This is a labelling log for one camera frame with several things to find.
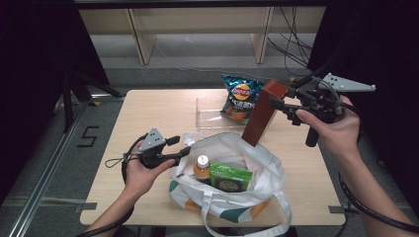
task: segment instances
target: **bag handle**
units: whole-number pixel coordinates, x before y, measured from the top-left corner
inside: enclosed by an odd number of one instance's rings
[[[210,204],[212,202],[212,191],[204,192],[203,197],[203,207],[201,211],[201,215],[204,220],[204,224],[206,225],[207,231],[214,237],[228,237],[226,235],[218,234],[217,232],[213,231],[207,224],[207,216],[210,211]],[[274,226],[272,228],[258,231],[255,233],[244,235],[244,237],[272,237],[272,236],[279,236],[284,233],[286,233],[291,225],[291,221],[293,219],[293,213],[291,211],[290,204],[282,191],[276,191],[274,192],[274,196],[277,198],[277,200],[280,202],[281,208],[284,211],[284,214],[286,215],[287,222],[281,225]]]

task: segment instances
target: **gray floor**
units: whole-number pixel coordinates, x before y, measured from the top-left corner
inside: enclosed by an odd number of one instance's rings
[[[315,35],[299,37],[305,43],[312,44]],[[272,35],[271,39],[278,46],[287,47],[288,41],[282,36]],[[241,73],[248,77],[277,78],[285,81],[290,77],[308,73],[301,65],[284,57],[269,43],[264,63],[257,64],[248,35],[159,36],[157,47],[154,48],[147,66],[139,65],[131,36],[92,36],[92,40],[111,85],[123,92],[141,88],[198,88],[200,86],[222,88],[219,77],[221,73]],[[299,55],[299,50],[295,46],[292,46],[289,51]],[[182,77],[184,80],[176,84],[168,80],[171,77]],[[95,88],[91,90],[94,93],[102,93]],[[80,203],[88,194],[122,103],[122,101],[110,100],[101,102],[100,106],[87,107],[75,128],[74,135],[52,181],[48,184],[48,189],[26,236],[74,236],[84,230],[85,226],[78,220]],[[80,145],[90,142],[81,138],[88,126],[93,126],[88,134],[98,138],[94,146],[82,148]],[[63,108],[58,104],[55,114],[51,115],[50,127],[44,133],[36,154],[28,162],[21,177],[9,193],[9,197],[0,208],[0,236],[8,236],[22,207],[42,176],[42,171],[62,136],[62,130]],[[417,221],[392,178],[385,168],[377,163],[378,157],[367,137],[360,142],[360,150],[365,162],[389,195]],[[336,167],[327,154],[323,153],[323,155],[338,198],[342,204],[346,204],[346,199],[338,186]],[[336,226],[306,226],[299,227],[297,232],[302,237],[335,236],[339,229],[340,227]],[[150,228],[143,227],[140,235],[149,236],[149,231]],[[204,228],[167,228],[166,236],[209,235]],[[341,236],[366,236],[359,216],[348,216],[347,225]]]

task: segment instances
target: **white tote bag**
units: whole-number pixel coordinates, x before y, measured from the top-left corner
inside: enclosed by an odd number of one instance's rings
[[[200,155],[207,155],[211,162],[253,172],[247,191],[226,193],[198,182],[193,169]],[[172,199],[185,209],[199,211],[208,232],[213,236],[224,235],[209,228],[209,213],[232,222],[251,221],[272,197],[279,201],[287,222],[245,236],[278,236],[290,228],[292,211],[282,191],[286,174],[281,160],[261,144],[256,147],[248,144],[237,133],[222,132],[193,143],[190,154],[182,158],[179,166],[170,170],[170,178],[173,180],[170,184]]]

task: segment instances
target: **chip bag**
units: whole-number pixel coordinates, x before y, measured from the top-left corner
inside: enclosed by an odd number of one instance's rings
[[[228,91],[222,112],[229,118],[247,124],[264,82],[242,77],[222,75]]]

